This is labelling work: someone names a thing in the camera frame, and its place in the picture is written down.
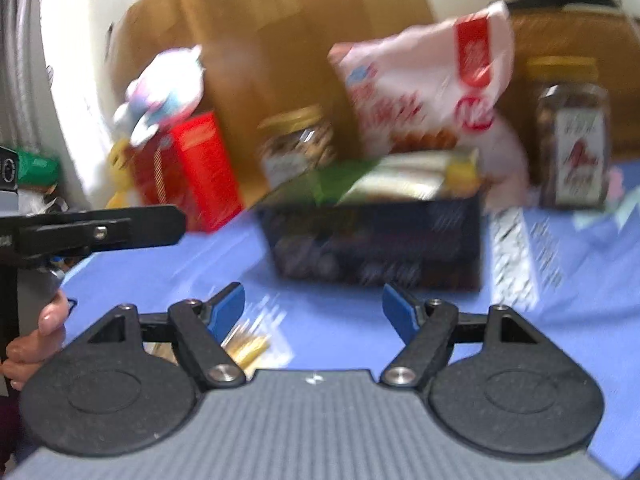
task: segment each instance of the finger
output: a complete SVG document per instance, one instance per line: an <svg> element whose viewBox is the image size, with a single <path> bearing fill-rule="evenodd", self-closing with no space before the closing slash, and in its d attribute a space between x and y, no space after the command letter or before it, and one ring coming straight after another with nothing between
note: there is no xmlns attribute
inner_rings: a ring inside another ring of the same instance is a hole
<svg viewBox="0 0 640 480"><path fill-rule="evenodd" d="M15 363L39 363L60 350L65 336L64 326L47 336L34 330L27 336L11 341L6 348L6 356Z"/></svg>
<svg viewBox="0 0 640 480"><path fill-rule="evenodd" d="M2 363L2 374L19 383L25 383L29 378L38 371L38 368L42 366L41 363L14 363L13 361L5 361Z"/></svg>
<svg viewBox="0 0 640 480"><path fill-rule="evenodd" d="M49 335L59 329L69 316L69 302L61 290L45 308L38 318L38 330L42 335Z"/></svg>

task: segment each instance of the jar with yellow lid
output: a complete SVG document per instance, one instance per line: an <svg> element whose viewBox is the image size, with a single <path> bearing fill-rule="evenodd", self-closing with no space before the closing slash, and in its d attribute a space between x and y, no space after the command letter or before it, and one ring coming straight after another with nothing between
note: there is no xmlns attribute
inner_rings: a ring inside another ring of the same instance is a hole
<svg viewBox="0 0 640 480"><path fill-rule="evenodd" d="M318 105L270 117L258 130L268 139L259 155L271 189L334 159L333 129Z"/></svg>
<svg viewBox="0 0 640 480"><path fill-rule="evenodd" d="M536 84L541 205L600 208L609 189L609 99L591 57L537 57L527 62Z"/></svg>

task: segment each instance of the red gift bag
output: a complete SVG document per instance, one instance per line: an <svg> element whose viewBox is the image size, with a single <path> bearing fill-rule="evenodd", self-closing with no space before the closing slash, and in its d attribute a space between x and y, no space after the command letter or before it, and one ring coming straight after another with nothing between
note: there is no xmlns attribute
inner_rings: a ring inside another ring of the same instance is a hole
<svg viewBox="0 0 640 480"><path fill-rule="evenodd" d="M143 201L175 204L187 215L189 231L215 231L242 211L214 114L158 132L132 161Z"/></svg>

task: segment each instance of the yellow toy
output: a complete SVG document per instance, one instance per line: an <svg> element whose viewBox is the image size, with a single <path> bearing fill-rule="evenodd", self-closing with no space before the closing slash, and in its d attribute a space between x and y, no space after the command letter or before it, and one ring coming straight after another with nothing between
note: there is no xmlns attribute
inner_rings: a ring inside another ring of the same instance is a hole
<svg viewBox="0 0 640 480"><path fill-rule="evenodd" d="M114 145L107 158L111 180L115 184L116 193L107 202L107 209L120 209L141 205L131 171L131 158L127 153L130 148L127 139L120 139Z"/></svg>

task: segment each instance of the jar label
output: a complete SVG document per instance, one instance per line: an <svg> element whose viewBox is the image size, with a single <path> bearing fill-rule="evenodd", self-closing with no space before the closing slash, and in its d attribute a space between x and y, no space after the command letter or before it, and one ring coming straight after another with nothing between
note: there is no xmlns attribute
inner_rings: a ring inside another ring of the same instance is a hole
<svg viewBox="0 0 640 480"><path fill-rule="evenodd" d="M301 153L287 153L264 158L262 160L262 169L271 189L275 189L287 180L304 173L309 169L309 164L306 157Z"/></svg>
<svg viewBox="0 0 640 480"><path fill-rule="evenodd" d="M556 139L556 203L596 205L604 177L604 113L588 108L560 110L556 115Z"/></svg>

